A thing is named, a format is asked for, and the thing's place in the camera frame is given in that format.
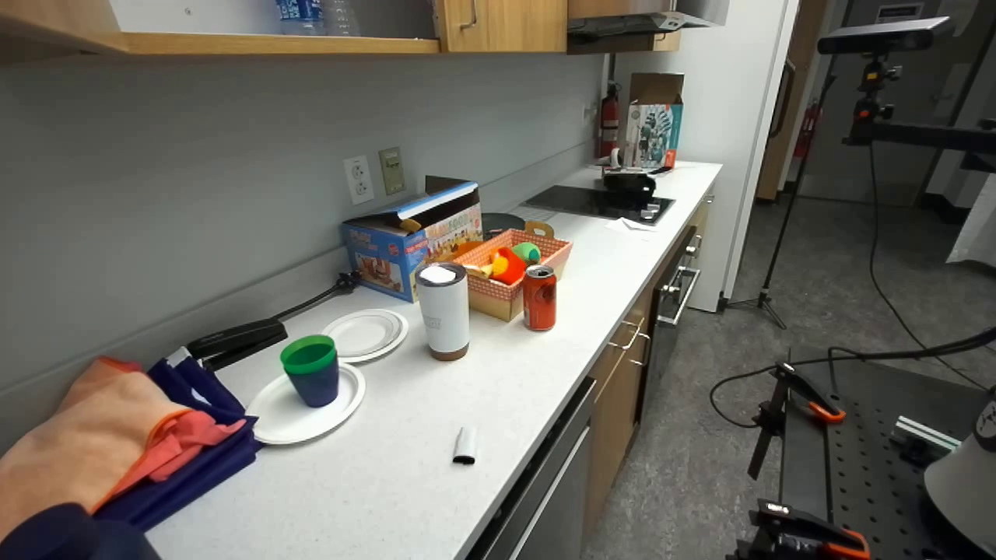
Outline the wooden cupboard door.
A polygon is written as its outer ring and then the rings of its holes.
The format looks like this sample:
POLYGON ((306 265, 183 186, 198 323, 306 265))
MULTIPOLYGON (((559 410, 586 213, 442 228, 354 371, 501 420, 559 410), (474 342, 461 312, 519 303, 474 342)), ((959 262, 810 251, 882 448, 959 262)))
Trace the wooden cupboard door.
POLYGON ((434 0, 445 54, 563 54, 567 0, 434 0))

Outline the water bottles in cupboard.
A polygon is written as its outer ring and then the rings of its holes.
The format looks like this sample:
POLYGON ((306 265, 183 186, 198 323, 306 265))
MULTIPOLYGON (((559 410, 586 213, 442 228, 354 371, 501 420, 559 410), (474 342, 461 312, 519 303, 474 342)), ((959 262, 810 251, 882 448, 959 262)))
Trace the water bottles in cupboard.
POLYGON ((352 0, 273 0, 278 23, 287 34, 354 34, 352 0))

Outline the orange toy bin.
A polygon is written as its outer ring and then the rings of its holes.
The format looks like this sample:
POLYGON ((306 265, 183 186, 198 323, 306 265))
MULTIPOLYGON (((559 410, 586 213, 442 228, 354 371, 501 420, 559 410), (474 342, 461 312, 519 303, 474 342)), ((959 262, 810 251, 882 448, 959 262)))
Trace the orange toy bin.
POLYGON ((472 306, 498 320, 514 320, 522 312, 522 276, 533 265, 514 251, 517 242, 536 242, 543 248, 539 265, 547 265, 556 275, 563 275, 572 251, 572 246, 559 237, 505 230, 458 254, 458 265, 472 275, 472 306))

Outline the red soda can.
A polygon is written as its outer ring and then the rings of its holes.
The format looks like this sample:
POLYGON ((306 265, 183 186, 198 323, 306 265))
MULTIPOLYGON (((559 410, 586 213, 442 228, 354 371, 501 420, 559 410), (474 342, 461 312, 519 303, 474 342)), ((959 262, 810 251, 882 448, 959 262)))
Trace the red soda can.
POLYGON ((522 276, 522 320, 539 333, 559 320, 559 275, 547 265, 536 265, 522 276))

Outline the green ball toy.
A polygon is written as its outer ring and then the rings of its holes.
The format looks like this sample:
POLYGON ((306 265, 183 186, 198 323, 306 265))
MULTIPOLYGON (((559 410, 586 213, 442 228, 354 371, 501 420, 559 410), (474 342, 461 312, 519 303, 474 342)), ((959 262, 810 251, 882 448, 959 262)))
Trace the green ball toy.
POLYGON ((543 262, 543 248, 536 242, 517 242, 514 251, 525 262, 525 265, 539 265, 543 262))

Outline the white cylindrical tumbler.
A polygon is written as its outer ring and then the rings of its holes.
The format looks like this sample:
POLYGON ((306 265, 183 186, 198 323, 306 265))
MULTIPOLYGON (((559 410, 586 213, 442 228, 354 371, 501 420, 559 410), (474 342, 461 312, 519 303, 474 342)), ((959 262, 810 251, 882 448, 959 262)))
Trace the white cylindrical tumbler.
POLYGON ((418 303, 428 330, 428 349, 438 362, 458 362, 472 349, 472 290, 466 270, 435 262, 418 270, 418 303))

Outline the dark bowl behind bin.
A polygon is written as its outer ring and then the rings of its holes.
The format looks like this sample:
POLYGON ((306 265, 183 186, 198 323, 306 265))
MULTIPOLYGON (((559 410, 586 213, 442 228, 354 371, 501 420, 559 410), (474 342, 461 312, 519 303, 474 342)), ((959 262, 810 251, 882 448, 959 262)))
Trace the dark bowl behind bin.
POLYGON ((493 238, 505 230, 522 230, 525 222, 519 213, 510 213, 510 212, 485 212, 484 213, 484 237, 493 238))

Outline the blue cardboard box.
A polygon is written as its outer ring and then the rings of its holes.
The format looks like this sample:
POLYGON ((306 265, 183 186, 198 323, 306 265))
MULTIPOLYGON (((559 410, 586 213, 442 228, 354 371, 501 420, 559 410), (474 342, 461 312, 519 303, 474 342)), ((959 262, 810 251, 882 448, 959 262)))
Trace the blue cardboard box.
POLYGON ((484 242, 484 206, 474 179, 361 213, 343 224, 349 265, 378 292, 410 303, 413 275, 484 242))

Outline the white plate rear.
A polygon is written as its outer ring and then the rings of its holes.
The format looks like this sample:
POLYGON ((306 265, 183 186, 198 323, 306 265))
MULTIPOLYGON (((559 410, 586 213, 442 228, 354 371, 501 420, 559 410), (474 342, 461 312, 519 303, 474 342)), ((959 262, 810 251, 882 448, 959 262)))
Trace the white plate rear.
POLYGON ((349 365, 379 362, 407 335, 407 320, 391 308, 352 312, 327 326, 336 350, 349 365))

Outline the black pot on cooktop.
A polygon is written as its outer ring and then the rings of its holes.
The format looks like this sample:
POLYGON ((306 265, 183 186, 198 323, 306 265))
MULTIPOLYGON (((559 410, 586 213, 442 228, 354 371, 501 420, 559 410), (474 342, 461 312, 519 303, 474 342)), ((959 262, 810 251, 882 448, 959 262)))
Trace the black pot on cooktop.
POLYGON ((653 198, 657 179, 640 170, 611 170, 600 177, 611 201, 646 206, 653 198))

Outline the black induction cooktop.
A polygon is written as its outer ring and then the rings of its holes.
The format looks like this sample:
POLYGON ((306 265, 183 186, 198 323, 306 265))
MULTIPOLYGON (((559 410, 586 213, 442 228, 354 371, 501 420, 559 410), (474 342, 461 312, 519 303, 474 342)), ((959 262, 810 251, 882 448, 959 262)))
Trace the black induction cooktop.
POLYGON ((671 212, 671 198, 663 197, 652 197, 648 201, 611 201, 600 191, 586 186, 547 186, 533 197, 531 206, 590 218, 629 218, 640 224, 657 224, 671 212))

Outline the wooden lower cabinets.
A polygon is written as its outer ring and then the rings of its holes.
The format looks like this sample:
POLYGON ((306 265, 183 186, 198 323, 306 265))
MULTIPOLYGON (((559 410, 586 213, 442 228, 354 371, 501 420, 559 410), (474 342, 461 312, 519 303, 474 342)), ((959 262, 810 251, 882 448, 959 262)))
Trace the wooden lower cabinets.
MULTIPOLYGON (((698 228, 705 234, 702 218, 705 212, 694 209, 686 228, 698 228)), ((657 262, 652 279, 642 287, 629 312, 617 320, 593 371, 596 410, 593 410, 586 535, 599 532, 611 488, 629 458, 642 416, 648 414, 642 410, 642 383, 646 383, 648 342, 652 342, 652 323, 653 323, 653 295, 657 295, 653 283, 663 276, 663 259, 657 262)))

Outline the small black white marker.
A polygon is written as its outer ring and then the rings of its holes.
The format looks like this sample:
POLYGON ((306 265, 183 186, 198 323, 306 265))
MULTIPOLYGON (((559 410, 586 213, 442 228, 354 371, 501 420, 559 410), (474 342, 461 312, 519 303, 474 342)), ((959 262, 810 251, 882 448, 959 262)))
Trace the small black white marker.
POLYGON ((458 428, 451 463, 458 463, 458 466, 474 466, 477 463, 477 432, 472 426, 458 428))

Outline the red fire extinguisher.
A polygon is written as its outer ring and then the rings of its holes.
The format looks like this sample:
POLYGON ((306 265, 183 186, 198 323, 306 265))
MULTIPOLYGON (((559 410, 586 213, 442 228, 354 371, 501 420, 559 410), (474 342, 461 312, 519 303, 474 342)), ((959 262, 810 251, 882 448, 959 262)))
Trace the red fire extinguisher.
POLYGON ((599 139, 596 139, 599 158, 607 158, 619 147, 619 120, 623 120, 619 91, 617 83, 607 83, 607 94, 599 107, 599 139))

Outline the blue cup green rim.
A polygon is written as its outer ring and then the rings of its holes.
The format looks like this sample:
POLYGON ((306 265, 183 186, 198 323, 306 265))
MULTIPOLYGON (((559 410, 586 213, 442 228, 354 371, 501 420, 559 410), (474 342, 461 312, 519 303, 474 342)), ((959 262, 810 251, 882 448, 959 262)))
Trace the blue cup green rim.
POLYGON ((282 350, 282 368, 308 406, 340 394, 340 354, 329 335, 301 335, 282 350))

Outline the stainless dishwasher front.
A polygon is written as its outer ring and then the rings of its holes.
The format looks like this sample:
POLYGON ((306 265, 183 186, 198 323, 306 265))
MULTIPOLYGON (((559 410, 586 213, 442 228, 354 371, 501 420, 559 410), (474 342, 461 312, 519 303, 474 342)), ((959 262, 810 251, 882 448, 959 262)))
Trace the stainless dishwasher front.
POLYGON ((579 560, 596 380, 586 376, 465 560, 579 560))

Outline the white plate under cup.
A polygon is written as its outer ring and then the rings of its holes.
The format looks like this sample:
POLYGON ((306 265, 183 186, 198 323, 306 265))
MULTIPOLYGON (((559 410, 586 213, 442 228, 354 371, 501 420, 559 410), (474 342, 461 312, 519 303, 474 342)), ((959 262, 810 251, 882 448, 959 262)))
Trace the white plate under cup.
POLYGON ((364 402, 364 372, 352 365, 340 368, 340 394, 325 406, 308 406, 287 376, 270 380, 249 404, 257 439, 270 448, 306 446, 329 436, 364 402))

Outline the range hood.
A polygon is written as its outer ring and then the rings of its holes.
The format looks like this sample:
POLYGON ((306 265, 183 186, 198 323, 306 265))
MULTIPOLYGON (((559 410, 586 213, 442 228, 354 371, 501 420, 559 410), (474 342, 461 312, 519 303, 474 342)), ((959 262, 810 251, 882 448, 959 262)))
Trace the range hood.
POLYGON ((682 29, 713 29, 730 0, 569 0, 567 29, 576 41, 653 37, 682 29))

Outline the black stapler tool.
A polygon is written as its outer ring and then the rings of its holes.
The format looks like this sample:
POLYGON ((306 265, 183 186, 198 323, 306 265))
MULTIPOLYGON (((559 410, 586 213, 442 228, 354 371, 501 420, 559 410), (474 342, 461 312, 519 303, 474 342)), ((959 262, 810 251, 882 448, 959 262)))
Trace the black stapler tool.
POLYGON ((227 326, 210 335, 188 342, 188 350, 205 368, 219 371, 239 356, 249 356, 287 335, 287 326, 278 318, 227 326))

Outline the orange black clamp upper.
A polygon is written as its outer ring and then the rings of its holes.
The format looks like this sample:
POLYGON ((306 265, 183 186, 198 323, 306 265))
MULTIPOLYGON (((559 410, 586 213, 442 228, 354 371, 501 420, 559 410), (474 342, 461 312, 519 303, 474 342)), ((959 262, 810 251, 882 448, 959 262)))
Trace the orange black clamp upper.
POLYGON ((772 398, 764 402, 761 414, 755 416, 755 426, 761 428, 761 436, 746 463, 752 480, 761 475, 772 439, 784 432, 791 406, 800 406, 822 426, 842 426, 848 420, 848 410, 834 398, 827 398, 818 384, 804 380, 793 365, 787 362, 774 365, 772 376, 774 376, 772 398))

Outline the orange black clamp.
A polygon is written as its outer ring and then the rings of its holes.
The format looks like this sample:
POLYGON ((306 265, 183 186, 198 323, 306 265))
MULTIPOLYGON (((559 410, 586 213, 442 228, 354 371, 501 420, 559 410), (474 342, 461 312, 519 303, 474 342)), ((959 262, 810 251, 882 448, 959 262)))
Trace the orange black clamp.
POLYGON ((752 480, 761 475, 772 439, 784 432, 791 406, 800 406, 822 426, 842 426, 848 420, 848 410, 834 398, 827 398, 818 384, 804 380, 793 365, 787 362, 774 365, 772 376, 774 376, 772 398, 764 402, 761 414, 755 416, 755 426, 761 428, 761 436, 746 463, 752 480))
POLYGON ((862 532, 838 530, 781 500, 761 500, 752 523, 757 535, 739 540, 727 560, 871 560, 862 532))

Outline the orange black clamp lower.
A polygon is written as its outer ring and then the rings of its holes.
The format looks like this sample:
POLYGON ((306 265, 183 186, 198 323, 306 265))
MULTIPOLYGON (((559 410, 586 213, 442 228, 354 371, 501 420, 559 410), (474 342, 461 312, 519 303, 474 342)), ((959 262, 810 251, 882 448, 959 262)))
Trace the orange black clamp lower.
POLYGON ((781 500, 761 500, 752 523, 757 535, 739 540, 727 560, 871 560, 862 532, 838 530, 781 500))

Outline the orange cloth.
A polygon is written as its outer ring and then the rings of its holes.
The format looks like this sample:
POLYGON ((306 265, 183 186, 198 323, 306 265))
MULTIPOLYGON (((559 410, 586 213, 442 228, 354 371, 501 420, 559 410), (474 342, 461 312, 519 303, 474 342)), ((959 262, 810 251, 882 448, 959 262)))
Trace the orange cloth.
POLYGON ((0 535, 58 503, 96 512, 133 486, 133 468, 183 414, 188 404, 176 404, 133 365, 96 356, 58 410, 0 458, 0 535))

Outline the black perforated robot table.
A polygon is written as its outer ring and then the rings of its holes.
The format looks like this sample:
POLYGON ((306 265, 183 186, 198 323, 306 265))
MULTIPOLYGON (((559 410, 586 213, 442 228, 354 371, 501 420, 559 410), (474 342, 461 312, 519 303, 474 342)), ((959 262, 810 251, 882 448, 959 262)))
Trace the black perforated robot table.
POLYGON ((986 402, 980 389, 865 362, 800 365, 798 372, 833 394, 848 420, 822 426, 800 406, 787 410, 781 500, 862 532, 871 560, 992 560, 927 500, 926 468, 937 450, 896 428, 910 416, 966 439, 986 402))

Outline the wooden upper cabinet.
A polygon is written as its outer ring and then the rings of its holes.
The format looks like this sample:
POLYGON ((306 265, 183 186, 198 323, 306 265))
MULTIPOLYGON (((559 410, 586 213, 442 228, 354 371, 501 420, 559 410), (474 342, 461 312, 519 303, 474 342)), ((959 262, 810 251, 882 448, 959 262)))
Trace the wooden upper cabinet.
MULTIPOLYGON (((567 29, 563 54, 673 48, 673 34, 576 41, 567 29)), ((0 41, 12 58, 48 54, 136 57, 136 58, 230 58, 230 57, 438 57, 435 23, 431 37, 379 34, 216 34, 216 32, 131 32, 119 25, 112 0, 0 0, 0 41)))

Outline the beige wall switch plate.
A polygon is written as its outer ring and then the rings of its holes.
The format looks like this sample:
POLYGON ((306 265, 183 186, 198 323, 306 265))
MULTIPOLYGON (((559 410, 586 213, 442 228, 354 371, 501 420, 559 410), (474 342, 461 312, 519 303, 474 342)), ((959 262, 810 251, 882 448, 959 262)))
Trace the beige wall switch plate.
POLYGON ((400 147, 379 149, 379 177, 384 177, 385 197, 406 192, 406 163, 400 147))

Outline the white wall outlet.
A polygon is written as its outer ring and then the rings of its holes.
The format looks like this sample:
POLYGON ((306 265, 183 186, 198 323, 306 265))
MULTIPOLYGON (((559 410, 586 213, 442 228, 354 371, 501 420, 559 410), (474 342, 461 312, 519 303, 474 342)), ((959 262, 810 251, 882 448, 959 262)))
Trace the white wall outlet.
POLYGON ((354 206, 364 206, 374 198, 374 174, 371 174, 371 158, 369 154, 349 154, 343 163, 345 167, 345 183, 349 183, 349 197, 354 206))

